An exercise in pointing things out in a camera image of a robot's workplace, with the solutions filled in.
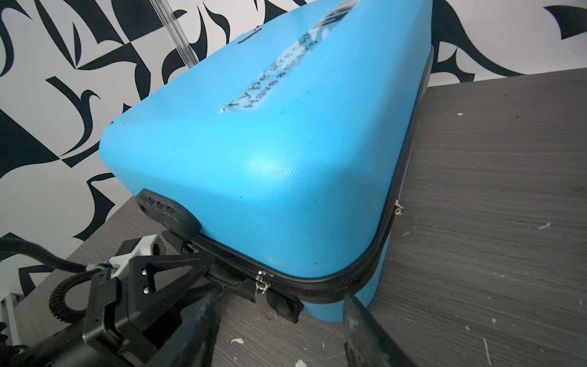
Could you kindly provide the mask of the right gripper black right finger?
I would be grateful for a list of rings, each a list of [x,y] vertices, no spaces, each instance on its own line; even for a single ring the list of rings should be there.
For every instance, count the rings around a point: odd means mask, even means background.
[[[404,353],[355,295],[344,298],[343,327],[348,366],[404,365]]]

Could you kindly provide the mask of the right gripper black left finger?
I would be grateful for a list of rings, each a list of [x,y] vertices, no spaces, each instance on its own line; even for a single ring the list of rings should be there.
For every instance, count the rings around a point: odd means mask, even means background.
[[[167,298],[146,330],[156,351],[147,366],[210,366],[220,327],[221,290],[189,290]]]

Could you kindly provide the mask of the blue hard-shell suitcase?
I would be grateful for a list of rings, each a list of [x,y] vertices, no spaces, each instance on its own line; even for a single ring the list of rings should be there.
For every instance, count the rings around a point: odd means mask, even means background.
[[[146,214],[308,315],[375,296],[434,59],[430,1],[314,1],[109,125],[99,154]]]

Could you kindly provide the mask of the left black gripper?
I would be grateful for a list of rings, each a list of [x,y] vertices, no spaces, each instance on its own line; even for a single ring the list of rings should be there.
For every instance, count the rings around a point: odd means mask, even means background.
[[[208,252],[139,256],[123,276],[103,271],[91,281],[86,316],[1,362],[2,366],[136,366],[133,342],[164,342],[189,317],[202,316],[192,336],[208,337],[220,323],[223,288],[193,287],[214,263]],[[117,317],[127,310],[127,338]]]

